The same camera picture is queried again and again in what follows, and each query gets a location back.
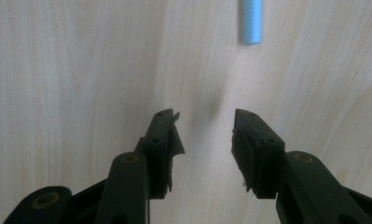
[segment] light wood table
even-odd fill
[[[279,223],[246,193],[236,108],[372,197],[372,0],[266,0],[244,46],[238,0],[0,0],[0,223],[30,192],[77,193],[181,111],[186,154],[151,223]]]

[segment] blue cylinder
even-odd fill
[[[244,0],[243,43],[256,45],[262,38],[262,0]]]

